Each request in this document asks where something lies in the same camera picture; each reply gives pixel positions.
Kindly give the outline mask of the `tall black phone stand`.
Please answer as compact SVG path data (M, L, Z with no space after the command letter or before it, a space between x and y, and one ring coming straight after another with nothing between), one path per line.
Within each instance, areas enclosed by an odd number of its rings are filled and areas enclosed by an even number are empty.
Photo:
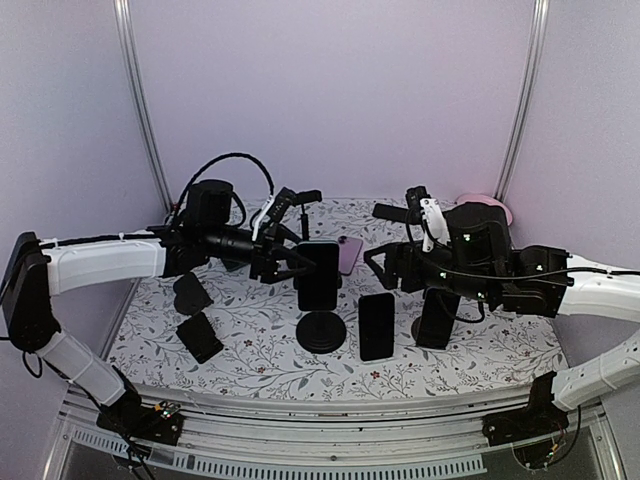
M342 279L339 274L338 291L341 287ZM334 352L343 345L346 325L335 309L309 312L299 309L303 316L296 325L296 339L304 350L323 355Z
M292 205L300 208L299 220L301 227L301 238L303 241L308 241L310 239L309 215L307 212L307 205L321 201L322 193L317 189L294 194Z

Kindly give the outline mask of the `pink smartphone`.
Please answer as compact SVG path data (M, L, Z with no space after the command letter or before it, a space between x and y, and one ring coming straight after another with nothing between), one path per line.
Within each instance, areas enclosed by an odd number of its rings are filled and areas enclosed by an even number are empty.
M341 275L349 276L360 255L363 247L363 240L356 237L340 236L338 238L339 245L339 268Z

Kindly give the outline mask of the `black folding stand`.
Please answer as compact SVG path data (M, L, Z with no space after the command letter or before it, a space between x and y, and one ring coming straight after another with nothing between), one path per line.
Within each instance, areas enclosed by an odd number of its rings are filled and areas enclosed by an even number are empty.
M193 272L189 272L173 284L175 310L193 316L213 304L213 300Z
M420 324L421 324L420 318L415 319L411 324L410 333L415 342L418 341Z

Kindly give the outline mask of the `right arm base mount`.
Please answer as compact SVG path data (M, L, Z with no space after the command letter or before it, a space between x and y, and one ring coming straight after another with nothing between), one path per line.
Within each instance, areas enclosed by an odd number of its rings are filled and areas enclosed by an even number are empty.
M516 460L529 470L540 470L561 461L562 441L569 427L568 413L553 404L552 371L537 377L530 388L524 407L485 415L482 418L482 434L490 446L533 439L538 436L558 433L557 440L549 440L546 451L542 447L519 447Z

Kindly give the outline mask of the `black phone small left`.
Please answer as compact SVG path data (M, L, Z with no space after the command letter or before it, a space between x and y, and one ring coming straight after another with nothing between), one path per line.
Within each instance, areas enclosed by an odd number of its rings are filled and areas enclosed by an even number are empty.
M182 322L176 333L198 364L206 363L224 348L203 312Z

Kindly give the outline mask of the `aluminium front rail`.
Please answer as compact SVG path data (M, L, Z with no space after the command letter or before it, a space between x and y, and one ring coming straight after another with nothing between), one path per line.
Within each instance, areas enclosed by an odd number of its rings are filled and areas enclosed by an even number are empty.
M550 435L491 445L488 414L522 407L523 387L425 399L286 401L144 386L145 404L181 407L176 445L143 442L145 459L100 429L97 411L71 388L45 464L48 479L626 479L599 401L572 415L559 463L533 460Z

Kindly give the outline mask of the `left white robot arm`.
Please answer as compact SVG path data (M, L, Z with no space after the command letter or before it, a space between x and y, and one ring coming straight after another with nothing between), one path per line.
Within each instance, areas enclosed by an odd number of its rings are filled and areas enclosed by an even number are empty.
M251 228L230 220L233 186L204 180L189 186L168 221L134 232L63 241L22 233L2 280L2 314L9 342L37 356L69 383L108 409L128 434L148 426L148 412L136 389L59 319L72 301L89 294L80 310L103 307L118 284L141 279L183 280L212 259L243 263L249 276L274 284L314 271L301 255L299 237L282 223L292 207L320 201L318 190L282 188L258 210Z

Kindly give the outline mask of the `pink plate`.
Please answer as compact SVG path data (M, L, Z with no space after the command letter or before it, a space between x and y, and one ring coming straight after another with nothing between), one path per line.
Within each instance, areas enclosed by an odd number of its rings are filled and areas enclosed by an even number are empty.
M458 196L455 200L457 205L465 203L481 203L488 206L497 206L503 210L506 216L507 225L511 226L513 223L513 214L510 209L501 201L484 194L466 193Z

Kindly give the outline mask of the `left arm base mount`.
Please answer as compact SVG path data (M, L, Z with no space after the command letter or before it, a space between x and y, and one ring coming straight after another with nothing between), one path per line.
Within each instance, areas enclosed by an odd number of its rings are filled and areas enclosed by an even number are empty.
M96 425L128 439L176 446L184 421L177 404L162 401L144 406L137 392L127 391L112 405L99 405Z

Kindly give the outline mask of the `blue-edged phone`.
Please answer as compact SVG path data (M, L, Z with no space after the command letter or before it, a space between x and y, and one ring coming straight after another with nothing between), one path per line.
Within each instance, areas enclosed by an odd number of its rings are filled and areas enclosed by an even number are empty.
M438 289L428 289L420 315L421 324L416 345L445 350L448 346L460 297Z

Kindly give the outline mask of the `right aluminium frame post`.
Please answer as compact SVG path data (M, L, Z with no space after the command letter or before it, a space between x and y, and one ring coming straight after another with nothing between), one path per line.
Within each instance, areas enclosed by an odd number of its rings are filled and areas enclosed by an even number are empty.
M506 202L508 191L516 171L528 114L534 96L535 83L544 51L549 9L549 0L536 0L533 2L533 14L525 57L524 73L504 160L494 191L494 197L503 203Z

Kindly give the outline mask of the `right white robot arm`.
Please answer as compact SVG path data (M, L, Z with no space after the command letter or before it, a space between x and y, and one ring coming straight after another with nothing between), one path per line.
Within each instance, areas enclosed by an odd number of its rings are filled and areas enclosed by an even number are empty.
M372 215L407 230L420 228L421 239L383 244L363 259L382 286L406 293L421 292L421 316L412 327L418 347L444 350L453 327L461 321L462 301L474 302L478 314L506 320L539 317L575 318L561 341L574 355L572 365L558 369L537 352L538 337L527 327L511 327L493 335L507 360L532 361L529 401L517 415L517 427L537 436L584 402L613 392L639 377L639 338L605 338L604 322L639 321L639 268L614 265L618 235L587 233L585 254L544 245L515 248L508 218L496 205L462 203L442 210L436 200L412 200L407 207L376 204Z

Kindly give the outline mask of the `left aluminium frame post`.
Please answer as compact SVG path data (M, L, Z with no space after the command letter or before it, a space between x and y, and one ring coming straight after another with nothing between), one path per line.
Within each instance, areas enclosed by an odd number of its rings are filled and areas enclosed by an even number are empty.
M130 2L126 0L115 0L113 5L125 73L131 91L143 146L149 163L151 177L161 205L163 209L169 213L173 207L173 199L160 158L144 91L142 72L135 42L131 5Z

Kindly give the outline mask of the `floral patterned table mat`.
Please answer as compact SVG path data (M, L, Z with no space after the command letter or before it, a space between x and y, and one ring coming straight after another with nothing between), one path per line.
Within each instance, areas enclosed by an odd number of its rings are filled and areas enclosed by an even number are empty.
M442 350L417 346L411 332L420 293L394 291L384 309L395 324L382 354L364 358L359 302L382 288L357 261L342 280L330 312L305 312L291 282L265 285L246 269L211 260L196 271L210 298L205 310L221 344L199 362L179 339L185 318L174 306L172 280L143 280L107 354L130 381L214 396L291 401L431 399L525 386L565 366L549 321L490 311L464 300Z

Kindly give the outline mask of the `aluminium frame post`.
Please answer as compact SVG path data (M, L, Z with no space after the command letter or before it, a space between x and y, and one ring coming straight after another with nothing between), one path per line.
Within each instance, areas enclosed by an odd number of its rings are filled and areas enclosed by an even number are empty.
M163 209L169 213L173 207L173 199L160 158L144 91L142 72L135 42L131 5L130 2L126 0L115 0L113 5L125 73L131 91L143 146L149 163L151 177L161 205Z
M524 73L504 160L494 191L494 197L503 203L506 202L508 191L516 171L528 114L534 96L535 83L544 51L549 9L549 0L536 0L533 2L533 14L525 57Z

